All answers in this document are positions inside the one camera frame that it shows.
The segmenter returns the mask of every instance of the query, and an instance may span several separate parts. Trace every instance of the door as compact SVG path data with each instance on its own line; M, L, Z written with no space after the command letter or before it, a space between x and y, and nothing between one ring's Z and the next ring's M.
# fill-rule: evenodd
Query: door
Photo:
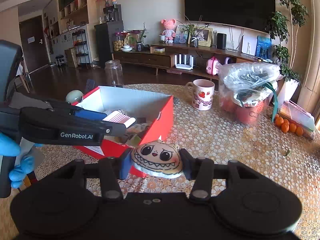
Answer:
M28 72L31 73L49 63L42 29L42 16L20 22L19 26L23 55Z

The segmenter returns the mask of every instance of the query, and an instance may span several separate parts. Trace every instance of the white router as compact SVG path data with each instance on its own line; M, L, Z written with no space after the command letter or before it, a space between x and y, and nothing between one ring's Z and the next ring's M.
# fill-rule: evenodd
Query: white router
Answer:
M193 69L193 57L190 55L189 64L187 65L187 55L184 55L184 64L181 64L181 54L179 54L179 63L177 62L177 55L174 55L174 64L176 68L191 70Z

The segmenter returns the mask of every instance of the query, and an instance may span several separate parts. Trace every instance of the open cardboard box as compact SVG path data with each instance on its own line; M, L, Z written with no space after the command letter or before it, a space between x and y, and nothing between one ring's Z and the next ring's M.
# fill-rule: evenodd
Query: open cardboard box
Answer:
M134 89L99 86L83 96L75 106L86 110L104 112L106 110L125 110L130 117L145 117L153 120L141 144L154 140L165 140L173 125L173 96ZM97 159L109 156L119 157L129 146L104 139L100 146L75 146L75 148ZM130 173L145 177L145 173L134 167Z

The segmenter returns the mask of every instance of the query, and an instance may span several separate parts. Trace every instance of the gloved hand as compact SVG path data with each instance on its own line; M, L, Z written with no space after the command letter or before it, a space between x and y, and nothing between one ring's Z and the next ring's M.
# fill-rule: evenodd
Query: gloved hand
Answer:
M3 133L0 133L0 149L0 154L3 156L17 157L21 153L20 146ZM11 187L18 188L22 184L25 176L34 170L34 162L34 157L30 154L26 154L21 158L20 164L9 172Z

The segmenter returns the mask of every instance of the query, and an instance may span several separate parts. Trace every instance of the tv screen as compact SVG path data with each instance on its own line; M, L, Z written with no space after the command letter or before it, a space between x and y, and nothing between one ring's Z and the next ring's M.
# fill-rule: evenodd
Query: tv screen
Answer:
M220 23L266 30L268 19L276 11L275 0L185 0L185 15L190 21Z

